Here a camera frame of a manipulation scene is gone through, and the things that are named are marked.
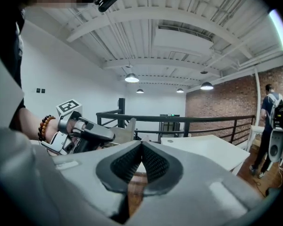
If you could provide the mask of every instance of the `beaded bracelet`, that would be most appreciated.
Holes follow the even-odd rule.
[[[46,141],[45,130],[50,120],[53,120],[53,119],[55,119],[54,116],[48,115],[48,116],[45,116],[42,122],[40,123],[39,132],[38,132],[39,141]]]

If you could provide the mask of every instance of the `dark hair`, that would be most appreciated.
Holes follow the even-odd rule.
[[[274,89],[274,87],[272,86],[272,84],[267,84],[267,85],[265,86],[265,90],[266,90],[266,91],[271,91],[272,89]]]

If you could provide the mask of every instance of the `man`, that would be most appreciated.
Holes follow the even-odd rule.
[[[256,173],[258,166],[261,163],[265,153],[268,153],[270,135],[273,130],[269,122],[269,115],[273,107],[273,101],[268,96],[268,94],[273,94],[277,100],[279,99],[279,94],[274,91],[274,87],[271,84],[267,84],[265,86],[265,90],[266,90],[267,96],[263,100],[262,107],[261,107],[261,115],[260,115],[261,119],[265,120],[265,128],[262,133],[261,144],[260,144],[257,158],[255,160],[255,163],[250,166],[250,171],[253,175]],[[267,157],[265,163],[263,164],[261,173],[259,174],[258,178],[261,179],[264,176],[269,164],[270,164],[270,159],[269,157]]]
[[[66,8],[74,3],[92,1],[93,0],[1,0],[0,59],[20,87],[20,67],[23,50],[23,42],[20,33],[24,25],[23,9],[30,5]],[[42,122],[42,118],[33,115],[25,108],[24,102],[22,101],[14,115],[10,128],[21,131],[32,140],[38,140],[40,122]],[[58,121],[49,121],[45,130],[45,139],[50,142],[57,130]]]

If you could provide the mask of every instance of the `white pole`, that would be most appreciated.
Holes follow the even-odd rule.
[[[260,91],[260,81],[259,81],[259,76],[258,76],[258,70],[254,68],[254,72],[255,72],[256,84],[257,84],[257,114],[256,114],[255,126],[258,126],[259,121],[260,121],[261,91]]]

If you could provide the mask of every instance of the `backpack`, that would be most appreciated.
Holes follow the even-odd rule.
[[[283,96],[279,94],[279,99],[273,94],[268,94],[268,100],[271,99],[273,101],[273,106],[270,114],[267,113],[269,124],[272,128],[280,127],[283,128]]]

